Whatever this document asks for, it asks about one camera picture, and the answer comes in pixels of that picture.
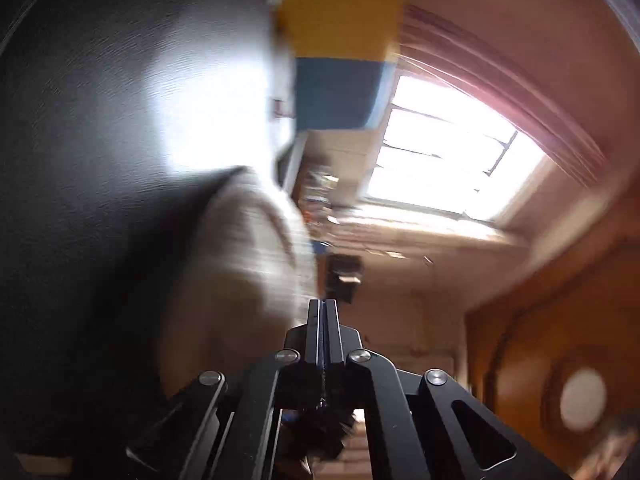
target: beige fabric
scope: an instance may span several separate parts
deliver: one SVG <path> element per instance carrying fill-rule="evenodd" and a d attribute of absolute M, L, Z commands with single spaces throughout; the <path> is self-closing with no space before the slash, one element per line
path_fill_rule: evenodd
<path fill-rule="evenodd" d="M 311 244 L 289 197 L 244 170 L 209 203 L 158 342 L 167 395 L 203 370 L 241 372 L 306 322 Z"/>
<path fill-rule="evenodd" d="M 580 183 L 597 181 L 606 162 L 597 143 L 531 75 L 491 45 L 432 12 L 406 6 L 400 52 L 417 69 L 502 114 Z"/>

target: triangular cutout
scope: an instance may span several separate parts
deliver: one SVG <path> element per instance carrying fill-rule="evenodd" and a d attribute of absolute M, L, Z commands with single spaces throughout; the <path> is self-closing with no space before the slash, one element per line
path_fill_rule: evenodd
<path fill-rule="evenodd" d="M 466 402 L 454 400 L 451 409 L 465 434 L 471 453 L 482 469 L 489 469 L 515 456 L 515 446 L 494 430 Z"/>

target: white object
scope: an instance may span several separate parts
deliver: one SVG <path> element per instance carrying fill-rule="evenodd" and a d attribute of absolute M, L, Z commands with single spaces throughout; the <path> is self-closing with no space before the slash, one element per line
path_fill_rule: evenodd
<path fill-rule="evenodd" d="M 580 368 L 564 384 L 560 396 L 560 417 L 575 432 L 595 427 L 607 405 L 607 385 L 593 368 Z"/>

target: blue panel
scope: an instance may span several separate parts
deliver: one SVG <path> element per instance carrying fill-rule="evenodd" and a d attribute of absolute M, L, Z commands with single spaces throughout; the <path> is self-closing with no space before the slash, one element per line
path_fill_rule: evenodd
<path fill-rule="evenodd" d="M 297 130 L 376 127 L 391 95 L 395 67 L 390 62 L 299 57 Z"/>

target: yellow panel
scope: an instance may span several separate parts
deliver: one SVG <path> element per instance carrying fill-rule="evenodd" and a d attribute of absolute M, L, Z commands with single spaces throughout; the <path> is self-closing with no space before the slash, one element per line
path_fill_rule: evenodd
<path fill-rule="evenodd" d="M 384 61 L 395 49 L 404 0 L 284 0 L 298 57 Z"/>

